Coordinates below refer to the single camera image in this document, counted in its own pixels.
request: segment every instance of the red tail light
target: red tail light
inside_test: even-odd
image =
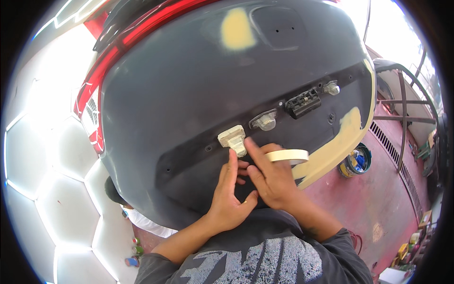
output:
[[[168,0],[150,10],[110,44],[96,60],[80,88],[74,113],[81,119],[96,153],[104,152],[101,89],[110,68],[136,43],[169,21],[218,0]]]

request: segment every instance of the masking tape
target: masking tape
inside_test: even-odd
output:
[[[271,162],[289,161],[291,165],[305,163],[309,160],[309,152],[300,149],[279,150],[265,154]]]

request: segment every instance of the white clothing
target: white clothing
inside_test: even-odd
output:
[[[129,220],[131,222],[138,226],[139,228],[148,231],[152,234],[155,234],[157,236],[163,237],[163,238],[168,238],[174,233],[178,232],[177,230],[170,229],[163,227],[161,225],[156,224],[152,220],[148,219],[147,217],[143,216],[140,214],[136,209],[127,209],[122,206],[123,210],[126,212],[128,215]]]

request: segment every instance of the gray primer paint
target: gray primer paint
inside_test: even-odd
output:
[[[232,52],[220,30],[227,12],[238,7],[253,23],[256,44]],[[365,58],[351,19],[335,5],[222,0],[201,7],[147,36],[107,74],[101,158],[134,208],[158,224],[183,229],[210,207],[227,162],[227,149],[216,140],[220,132],[242,124],[259,145],[313,152],[338,133],[339,119],[354,106],[364,126],[371,100]],[[321,107],[297,120],[278,106],[333,79],[340,93],[319,92]],[[248,129],[251,118],[273,108],[275,129]],[[205,151],[207,145],[212,151]],[[237,186],[236,195],[242,201],[251,190],[249,181]]]

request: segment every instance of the tattoo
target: tattoo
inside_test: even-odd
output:
[[[307,235],[308,237],[311,237],[312,239],[315,239],[318,235],[318,229],[315,227],[310,227],[310,228],[302,228],[303,233]]]

